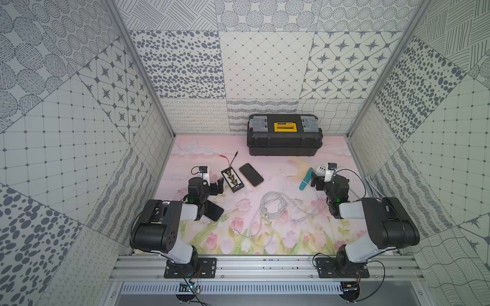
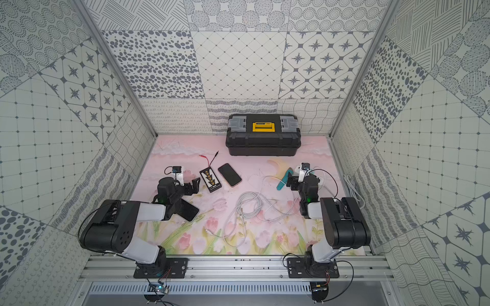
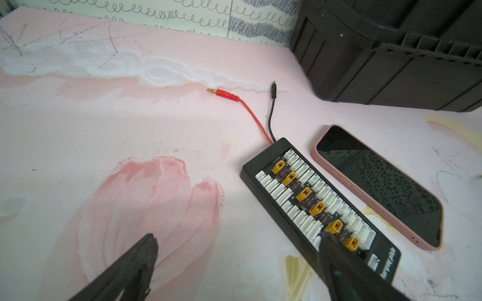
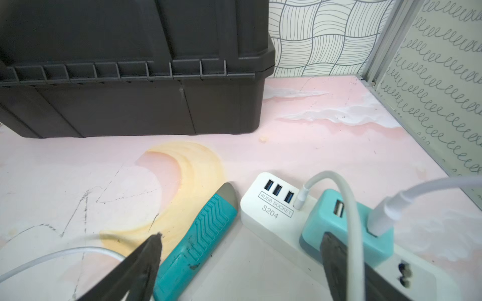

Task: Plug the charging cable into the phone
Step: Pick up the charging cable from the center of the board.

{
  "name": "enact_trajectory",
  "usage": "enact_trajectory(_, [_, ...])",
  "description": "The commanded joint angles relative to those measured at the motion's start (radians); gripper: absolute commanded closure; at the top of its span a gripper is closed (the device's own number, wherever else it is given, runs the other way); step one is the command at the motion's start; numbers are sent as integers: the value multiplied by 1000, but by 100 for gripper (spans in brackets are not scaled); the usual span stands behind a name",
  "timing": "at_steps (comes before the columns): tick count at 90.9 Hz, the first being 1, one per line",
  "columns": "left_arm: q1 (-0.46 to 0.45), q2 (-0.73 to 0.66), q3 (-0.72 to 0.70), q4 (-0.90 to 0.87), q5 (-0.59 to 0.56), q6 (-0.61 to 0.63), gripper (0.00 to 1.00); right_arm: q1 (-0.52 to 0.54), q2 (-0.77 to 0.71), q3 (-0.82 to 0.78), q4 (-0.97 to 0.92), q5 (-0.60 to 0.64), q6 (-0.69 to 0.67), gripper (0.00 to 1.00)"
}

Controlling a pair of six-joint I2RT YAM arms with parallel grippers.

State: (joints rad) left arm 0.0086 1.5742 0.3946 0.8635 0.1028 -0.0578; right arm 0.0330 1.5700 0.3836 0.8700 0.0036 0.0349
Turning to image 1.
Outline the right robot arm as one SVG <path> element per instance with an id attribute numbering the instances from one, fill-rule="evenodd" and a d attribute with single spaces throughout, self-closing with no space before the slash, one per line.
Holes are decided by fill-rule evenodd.
<path id="1" fill-rule="evenodd" d="M 403 205 L 395 197 L 348 200 L 349 180 L 333 174 L 311 175 L 311 186 L 327 196 L 330 214 L 339 220 L 359 219 L 366 223 L 367 233 L 355 242 L 343 244 L 336 257 L 314 260 L 320 278 L 368 278 L 367 264 L 374 257 L 393 249 L 416 246 L 420 233 Z"/>

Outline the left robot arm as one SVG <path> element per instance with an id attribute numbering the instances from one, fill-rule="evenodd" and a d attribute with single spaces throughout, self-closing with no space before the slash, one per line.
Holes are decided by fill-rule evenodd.
<path id="1" fill-rule="evenodd" d="M 223 178 L 210 184 L 194 177 L 188 182 L 188 194 L 183 200 L 148 200 L 131 227 L 130 246 L 167 258 L 166 279 L 214 278 L 217 259 L 200 258 L 195 246 L 179 238 L 179 225 L 202 217 L 217 222 L 224 210 L 209 197 L 222 194 L 223 184 Z"/>

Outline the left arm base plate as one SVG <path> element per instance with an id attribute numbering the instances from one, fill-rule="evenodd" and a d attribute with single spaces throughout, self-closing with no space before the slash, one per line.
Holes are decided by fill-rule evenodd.
<path id="1" fill-rule="evenodd" d="M 194 258 L 187 264 L 177 264 L 167 260 L 165 279 L 214 279 L 216 275 L 217 258 Z"/>

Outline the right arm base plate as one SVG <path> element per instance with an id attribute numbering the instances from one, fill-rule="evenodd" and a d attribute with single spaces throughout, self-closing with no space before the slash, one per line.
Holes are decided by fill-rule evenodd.
<path id="1" fill-rule="evenodd" d="M 370 273 L 364 263 L 352 263 L 346 261 L 340 263 L 338 260 L 328 257 L 315 258 L 313 260 L 320 279 L 367 279 Z"/>

